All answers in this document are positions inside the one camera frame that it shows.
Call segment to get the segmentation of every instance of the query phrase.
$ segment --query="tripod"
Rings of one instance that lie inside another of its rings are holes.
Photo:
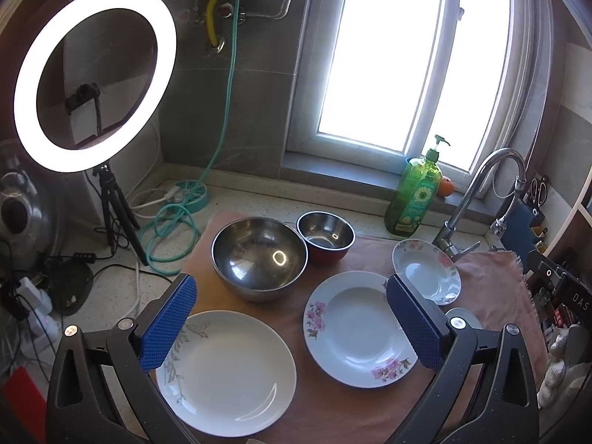
[[[109,210],[109,205],[111,205],[115,212],[115,216],[121,224],[121,229],[135,250],[136,255],[144,265],[148,265],[146,252],[144,251],[138,236],[135,234],[135,231],[140,229],[140,224],[135,219],[134,214],[131,213],[130,206],[125,199],[121,188],[117,185],[115,175],[111,172],[109,162],[106,161],[95,167],[92,170],[92,174],[93,176],[99,175],[101,206],[103,210],[103,220],[105,221],[105,231],[107,232],[107,243],[113,247],[115,245],[115,239],[117,238],[111,225],[111,212]]]

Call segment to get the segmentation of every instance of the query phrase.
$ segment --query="window pane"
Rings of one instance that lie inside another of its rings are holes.
[[[469,170],[487,131],[500,85],[510,21],[510,0],[461,0],[446,81],[424,154],[435,134],[452,146],[440,160]]]
[[[345,0],[319,131],[402,151],[440,0]]]

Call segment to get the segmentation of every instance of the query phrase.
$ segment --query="faucet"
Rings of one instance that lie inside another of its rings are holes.
[[[442,225],[442,228],[431,242],[433,245],[438,247],[438,249],[442,250],[442,252],[444,252],[448,257],[450,257],[452,262],[456,262],[464,255],[467,255],[469,252],[479,247],[480,242],[476,242],[468,249],[461,250],[458,249],[458,247],[455,246],[455,244],[453,244],[450,239],[452,234],[454,234],[457,229],[458,222],[460,222],[465,211],[469,208],[470,202],[473,200],[473,197],[479,190],[479,187],[481,187],[483,184],[483,181],[485,180],[485,177],[489,171],[495,164],[499,163],[505,158],[512,158],[516,161],[518,165],[518,176],[516,177],[516,182],[514,183],[514,197],[512,198],[512,202],[510,203],[508,210],[501,218],[495,219],[495,222],[493,222],[491,225],[491,232],[497,238],[501,238],[501,236],[504,234],[505,229],[507,228],[505,221],[507,220],[511,210],[514,208],[516,201],[520,198],[520,193],[526,186],[526,168],[524,165],[524,160],[522,156],[512,148],[501,148],[496,150],[485,159],[485,161],[481,164],[481,167],[479,167],[477,174],[473,178],[461,202],[454,210],[454,213],[447,222],[444,222],[444,225]]]

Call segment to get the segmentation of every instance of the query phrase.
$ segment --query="small metal bowl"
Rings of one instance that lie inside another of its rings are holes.
[[[282,296],[308,260],[304,239],[288,225],[265,217],[229,223],[212,243],[212,263],[224,285],[252,302]]]
[[[298,233],[309,248],[310,261],[327,265],[345,257],[356,240],[346,220],[328,212],[308,212],[296,222]]]

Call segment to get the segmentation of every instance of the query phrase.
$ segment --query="pink cloth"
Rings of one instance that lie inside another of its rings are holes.
[[[209,254],[217,232],[241,217],[243,215],[227,211],[214,215],[183,271],[192,275],[198,285],[198,301],[192,314],[215,309],[249,314],[271,326],[292,351],[298,373],[294,400],[281,419],[254,437],[266,444],[383,444],[419,399],[433,372],[418,361],[403,379],[389,386],[370,390],[348,387],[325,374],[315,363],[304,341],[302,321],[310,294],[331,275],[348,270],[367,270],[385,277],[392,275],[391,253],[396,242],[359,237],[337,264],[309,266],[285,297],[252,304],[223,286]],[[504,324],[517,324],[525,338],[539,386],[546,370],[546,348],[514,254],[473,252],[457,262],[457,267],[462,291],[450,307],[469,309],[484,329],[500,330]],[[454,428],[463,416],[478,371],[476,366],[471,369],[446,428]],[[194,432],[202,444],[246,441],[244,437],[223,439]]]

